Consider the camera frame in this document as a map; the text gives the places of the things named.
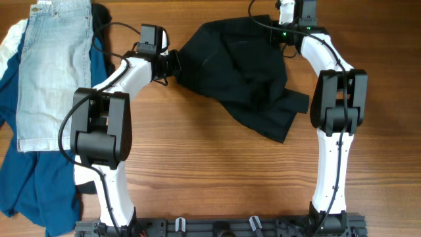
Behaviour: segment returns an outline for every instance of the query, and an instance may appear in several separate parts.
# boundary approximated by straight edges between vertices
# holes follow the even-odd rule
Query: black cable
[[[347,95],[347,85],[348,85],[348,83],[347,83],[347,77],[346,77],[347,72],[346,72],[345,68],[343,67],[343,65],[341,64],[341,61],[339,60],[338,56],[336,55],[336,52],[334,51],[334,49],[332,49],[332,47],[330,47],[330,45],[328,45],[324,40],[322,40],[322,39],[320,39],[316,36],[313,36],[311,34],[308,34],[306,32],[300,32],[300,31],[297,31],[297,30],[290,30],[290,29],[287,29],[287,28],[277,28],[277,27],[273,27],[273,26],[268,26],[268,25],[265,25],[265,24],[257,21],[256,19],[254,19],[253,15],[251,14],[251,6],[253,5],[253,3],[255,1],[256,0],[251,0],[250,5],[249,5],[249,9],[248,9],[249,17],[252,21],[256,22],[257,24],[259,24],[259,25],[261,25],[265,28],[271,29],[271,30],[277,30],[277,31],[281,31],[281,32],[290,32],[290,33],[293,33],[293,34],[301,34],[303,36],[308,36],[312,39],[315,39],[315,40],[321,42],[323,45],[325,45],[332,52],[332,55],[335,58],[336,64],[341,68],[341,70],[343,72],[343,76],[342,76],[342,79],[343,79],[343,114],[345,116],[345,125],[344,125],[344,127],[341,131],[341,134],[339,135],[339,144],[338,144],[339,151],[338,151],[338,154],[337,154],[336,182],[335,182],[335,186],[334,186],[334,194],[332,196],[332,200],[330,201],[329,207],[326,210],[326,213],[323,216],[323,219],[320,222],[318,228],[313,233],[313,234],[316,234],[323,227],[324,222],[326,221],[326,219],[329,215],[330,209],[332,208],[332,205],[334,204],[334,201],[335,201],[335,198],[336,198],[336,193],[337,193],[337,190],[339,188],[338,186],[339,186],[339,175],[340,175],[340,172],[341,172],[342,139],[343,139],[343,134],[345,133],[345,131],[348,128],[348,122],[349,122],[348,121],[348,95]]]
[[[97,35],[103,28],[105,28],[105,27],[108,27],[108,26],[110,26],[110,25],[113,25],[113,24],[117,24],[117,25],[121,25],[121,26],[125,26],[125,27],[128,27],[128,28],[130,28],[130,29],[132,29],[133,31],[135,31],[136,33],[138,33],[138,34],[140,34],[140,32],[138,31],[138,30],[136,30],[135,28],[133,28],[133,27],[131,27],[131,26],[129,26],[129,25],[127,25],[127,24],[125,24],[125,23],[120,23],[120,22],[110,22],[110,23],[108,23],[108,24],[105,24],[105,25],[103,25],[103,26],[101,26],[100,28],[98,28],[95,32],[94,32],[94,34],[93,34],[93,39],[94,39],[94,37],[95,37],[95,35]],[[116,233],[119,235],[119,236],[122,236],[121,234],[120,234],[120,231],[118,230],[118,226],[117,226],[117,223],[116,223],[116,221],[115,221],[115,218],[114,218],[114,215],[112,214],[112,207],[111,207],[111,205],[110,205],[110,198],[109,198],[109,194],[108,194],[108,191],[107,191],[107,185],[106,185],[106,183],[105,183],[105,175],[101,172],[101,171],[99,171],[98,169],[96,169],[96,168],[94,168],[94,167],[92,167],[92,166],[89,166],[89,165],[83,165],[82,163],[79,163],[79,162],[76,162],[76,161],[74,161],[72,158],[70,158],[68,155],[67,155],[67,153],[64,151],[64,148],[63,148],[63,145],[62,145],[62,136],[63,136],[63,131],[64,131],[64,127],[66,126],[66,123],[68,122],[68,120],[69,120],[69,118],[72,116],[72,114],[78,109],[78,107],[80,107],[83,103],[85,103],[85,101],[87,101],[88,99],[92,99],[92,98],[94,98],[95,96],[98,96],[100,93],[102,93],[103,91],[105,91],[106,89],[109,89],[110,87],[112,87],[117,81],[119,81],[119,79],[121,79],[121,77],[123,77],[123,75],[125,75],[125,73],[127,73],[128,72],[128,70],[129,70],[129,68],[130,68],[130,63],[129,63],[129,61],[127,60],[127,58],[125,58],[124,56],[121,56],[121,55],[118,55],[118,54],[116,54],[116,53],[111,53],[111,52],[106,52],[106,51],[103,51],[103,50],[100,50],[96,45],[95,45],[95,41],[94,40],[92,40],[92,46],[96,49],[96,50],[98,50],[99,52],[101,52],[102,54],[104,54],[104,55],[111,55],[111,56],[115,56],[115,57],[119,57],[119,58],[121,58],[122,60],[124,60],[125,62],[126,62],[126,68],[112,81],[112,82],[110,82],[109,84],[107,84],[104,88],[101,88],[100,90],[97,90],[96,92],[94,92],[94,93],[92,93],[92,94],[90,94],[90,95],[87,95],[87,96],[85,96],[81,101],[79,101],[77,104],[75,104],[72,108],[71,108],[71,110],[67,113],[67,115],[64,117],[64,119],[63,119],[63,121],[62,121],[62,123],[61,123],[61,125],[60,125],[60,129],[59,129],[59,137],[58,137],[58,141],[59,141],[59,149],[60,149],[60,152],[62,153],[62,155],[64,156],[64,158],[66,158],[70,163],[72,163],[72,164],[74,164],[74,165],[79,165],[79,166],[81,166],[81,167],[84,167],[84,168],[87,168],[87,169],[90,169],[90,170],[92,170],[92,171],[95,171],[98,175],[99,175],[99,178],[101,179],[101,183],[102,183],[102,185],[103,185],[103,189],[104,189],[104,197],[105,197],[105,203],[107,204],[107,209],[108,209],[108,212],[109,212],[109,215],[110,215],[110,218],[111,218],[111,222],[112,222],[112,224],[114,225],[114,228],[115,228],[115,230],[116,230]]]

